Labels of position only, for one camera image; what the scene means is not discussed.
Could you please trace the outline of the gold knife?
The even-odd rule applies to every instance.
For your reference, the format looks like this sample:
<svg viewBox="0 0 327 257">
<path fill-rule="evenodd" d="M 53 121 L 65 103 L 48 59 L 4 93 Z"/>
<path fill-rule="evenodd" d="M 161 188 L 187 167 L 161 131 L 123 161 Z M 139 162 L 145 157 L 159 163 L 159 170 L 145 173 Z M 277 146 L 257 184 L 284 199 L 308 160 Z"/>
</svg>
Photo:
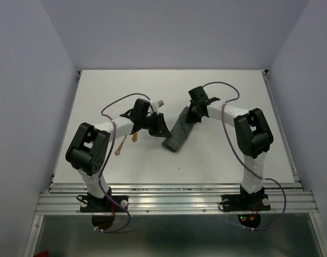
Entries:
<svg viewBox="0 0 327 257">
<path fill-rule="evenodd" d="M 138 140 L 138 132 L 135 132 L 133 135 L 132 135 L 132 141 L 133 142 L 137 142 Z"/>
</svg>

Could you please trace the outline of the grey cloth napkin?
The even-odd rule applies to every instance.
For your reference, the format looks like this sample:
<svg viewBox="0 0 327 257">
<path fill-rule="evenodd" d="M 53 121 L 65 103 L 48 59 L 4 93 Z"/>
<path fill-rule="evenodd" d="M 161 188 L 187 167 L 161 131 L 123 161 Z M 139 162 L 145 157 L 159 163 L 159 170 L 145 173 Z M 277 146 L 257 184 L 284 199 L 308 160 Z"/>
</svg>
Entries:
<svg viewBox="0 0 327 257">
<path fill-rule="evenodd" d="M 184 145 L 188 136 L 190 135 L 192 129 L 194 128 L 196 123 L 189 123 L 186 121 L 186 116 L 188 114 L 189 107 L 185 107 L 176 123 L 174 124 L 172 130 L 170 131 L 171 137 L 166 138 L 161 145 L 164 149 L 177 153 L 181 147 Z"/>
</svg>

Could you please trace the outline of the gold fork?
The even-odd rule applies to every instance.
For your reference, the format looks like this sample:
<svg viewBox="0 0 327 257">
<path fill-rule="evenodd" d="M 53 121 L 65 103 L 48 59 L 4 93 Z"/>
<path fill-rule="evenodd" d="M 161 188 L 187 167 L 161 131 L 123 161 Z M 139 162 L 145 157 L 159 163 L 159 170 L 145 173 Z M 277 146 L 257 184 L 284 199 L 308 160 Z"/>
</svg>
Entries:
<svg viewBox="0 0 327 257">
<path fill-rule="evenodd" d="M 120 145 L 118 146 L 118 148 L 114 152 L 115 156 L 119 156 L 119 154 L 121 153 L 121 150 L 122 150 L 122 147 L 124 145 L 124 142 L 125 142 L 126 138 L 127 138 L 127 136 L 125 135 L 124 138 L 122 139 Z"/>
</svg>

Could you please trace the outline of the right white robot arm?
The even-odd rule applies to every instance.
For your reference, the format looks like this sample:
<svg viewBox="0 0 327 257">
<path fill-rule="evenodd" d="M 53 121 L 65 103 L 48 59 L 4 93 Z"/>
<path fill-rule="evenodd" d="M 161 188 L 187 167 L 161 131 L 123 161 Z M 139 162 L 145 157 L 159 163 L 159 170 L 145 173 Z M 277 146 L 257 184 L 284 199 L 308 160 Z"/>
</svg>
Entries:
<svg viewBox="0 0 327 257">
<path fill-rule="evenodd" d="M 186 122 L 197 123 L 202 117 L 222 121 L 223 129 L 234 128 L 237 147 L 243 158 L 235 155 L 244 167 L 239 194 L 221 196 L 222 211 L 270 210 L 268 197 L 263 187 L 263 167 L 266 153 L 273 143 L 273 134 L 261 109 L 241 109 L 221 102 L 217 97 L 209 98 L 202 86 L 189 91 L 190 106 Z"/>
</svg>

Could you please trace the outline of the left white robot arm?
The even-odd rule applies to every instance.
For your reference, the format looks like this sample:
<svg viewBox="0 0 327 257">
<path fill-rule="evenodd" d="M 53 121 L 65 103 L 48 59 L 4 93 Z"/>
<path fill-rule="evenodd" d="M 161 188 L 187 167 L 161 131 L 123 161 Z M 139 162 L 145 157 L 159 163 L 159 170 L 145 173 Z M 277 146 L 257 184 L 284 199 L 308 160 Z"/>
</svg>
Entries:
<svg viewBox="0 0 327 257">
<path fill-rule="evenodd" d="M 115 140 L 133 136 L 147 130 L 152 137 L 171 137 L 171 133 L 159 109 L 164 105 L 162 100 L 149 102 L 136 99 L 132 109 L 119 115 L 116 119 L 106 116 L 109 122 L 91 125 L 79 125 L 65 155 L 65 159 L 81 175 L 87 186 L 87 196 L 78 200 L 85 206 L 96 207 L 105 211 L 111 206 L 112 190 L 102 175 L 111 156 Z"/>
</svg>

